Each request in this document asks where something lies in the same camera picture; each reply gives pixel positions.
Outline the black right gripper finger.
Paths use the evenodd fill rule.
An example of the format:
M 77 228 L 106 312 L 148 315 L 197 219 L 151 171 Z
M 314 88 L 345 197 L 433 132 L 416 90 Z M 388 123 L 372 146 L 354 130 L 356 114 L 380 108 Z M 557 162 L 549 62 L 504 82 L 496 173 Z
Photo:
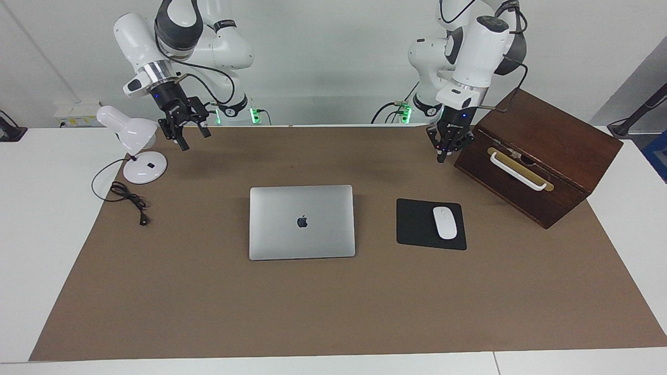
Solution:
M 198 97 L 189 97 L 190 121 L 195 123 L 204 138 L 210 137 L 206 121 L 209 117 L 209 111 L 206 105 Z
M 181 151 L 188 151 L 190 146 L 183 137 L 183 126 L 179 119 L 179 116 L 165 116 L 158 119 L 158 125 L 167 140 L 175 142 Z

